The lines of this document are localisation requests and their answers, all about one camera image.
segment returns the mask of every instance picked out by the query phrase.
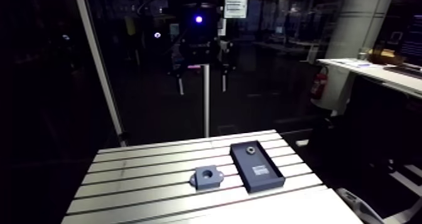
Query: sign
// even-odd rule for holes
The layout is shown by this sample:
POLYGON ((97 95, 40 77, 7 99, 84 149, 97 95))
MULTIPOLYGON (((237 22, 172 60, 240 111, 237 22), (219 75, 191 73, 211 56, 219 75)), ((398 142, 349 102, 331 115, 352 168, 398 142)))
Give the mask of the sign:
POLYGON ((247 0, 225 0, 224 18, 246 18, 247 0))

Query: fire extinguisher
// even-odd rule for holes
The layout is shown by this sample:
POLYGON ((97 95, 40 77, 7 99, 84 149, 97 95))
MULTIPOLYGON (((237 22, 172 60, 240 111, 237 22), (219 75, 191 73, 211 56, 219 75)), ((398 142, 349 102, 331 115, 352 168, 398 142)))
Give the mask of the fire extinguisher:
POLYGON ((328 81, 328 68, 323 67, 322 71, 318 73, 313 79, 313 85, 311 88, 311 98, 319 100, 322 97, 324 88, 328 81))

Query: dark rectangular tray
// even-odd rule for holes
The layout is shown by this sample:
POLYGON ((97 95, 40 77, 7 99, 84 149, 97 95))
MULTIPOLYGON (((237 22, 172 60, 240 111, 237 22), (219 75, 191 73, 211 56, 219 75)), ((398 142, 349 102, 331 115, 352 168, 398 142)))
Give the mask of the dark rectangular tray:
POLYGON ((248 193, 281 187, 286 178, 258 141, 230 146, 230 155, 248 193), (253 148, 250 154, 247 148, 253 148))

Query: label on box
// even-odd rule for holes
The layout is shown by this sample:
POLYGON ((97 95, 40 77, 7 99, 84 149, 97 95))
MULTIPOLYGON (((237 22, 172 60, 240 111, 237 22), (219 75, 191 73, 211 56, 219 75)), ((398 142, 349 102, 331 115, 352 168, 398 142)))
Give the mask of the label on box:
POLYGON ((265 167, 265 165, 254 166, 254 167, 252 167, 252 170, 254 170, 255 176, 264 175, 264 174, 269 173, 269 171, 268 171, 267 167, 265 167))

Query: metal bracket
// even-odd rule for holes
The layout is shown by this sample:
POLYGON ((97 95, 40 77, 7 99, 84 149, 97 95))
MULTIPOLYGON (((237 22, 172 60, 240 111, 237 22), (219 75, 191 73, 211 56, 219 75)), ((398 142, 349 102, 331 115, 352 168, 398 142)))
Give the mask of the metal bracket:
POLYGON ((197 190, 210 189, 220 187, 223 179, 224 174, 216 166, 205 166, 195 168, 195 174, 190 177, 189 183, 197 190))

